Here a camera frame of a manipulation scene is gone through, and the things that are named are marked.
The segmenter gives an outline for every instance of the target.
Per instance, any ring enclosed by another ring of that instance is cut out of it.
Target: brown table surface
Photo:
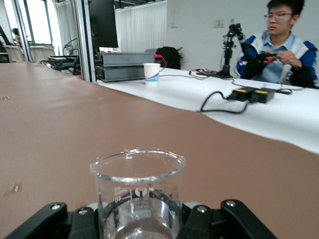
[[[317,154],[35,63],[0,64],[0,98],[1,238],[50,202],[97,202],[90,162],[138,147],[185,156],[183,202],[238,199],[278,238],[319,237]]]

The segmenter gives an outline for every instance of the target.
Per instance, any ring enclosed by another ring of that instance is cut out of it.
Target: black monitor
[[[93,47],[119,47],[113,0],[91,0],[89,12]]]

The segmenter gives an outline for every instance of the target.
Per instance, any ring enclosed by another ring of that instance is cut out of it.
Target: man's hand
[[[265,51],[266,53],[269,53],[269,54],[273,54],[273,52],[271,50],[266,50]],[[263,61],[263,64],[264,65],[268,65],[270,63],[272,63],[273,61],[275,61],[277,59],[277,56],[268,56],[265,58],[265,60]]]
[[[292,51],[283,51],[277,54],[277,58],[285,65],[289,64],[294,67],[296,70],[302,68],[303,64],[301,61],[294,55]]]

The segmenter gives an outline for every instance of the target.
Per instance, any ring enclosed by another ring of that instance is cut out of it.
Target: dark hair
[[[289,6],[294,15],[300,15],[304,8],[305,0],[271,0],[268,4],[268,10],[279,5]]]

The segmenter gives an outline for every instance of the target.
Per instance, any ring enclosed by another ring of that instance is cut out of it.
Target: red cable
[[[160,55],[160,54],[155,54],[155,58],[161,58],[161,59],[163,59],[163,60],[164,60],[164,68],[166,68],[167,62],[166,62],[166,60],[164,59],[164,57],[163,57],[162,55]]]

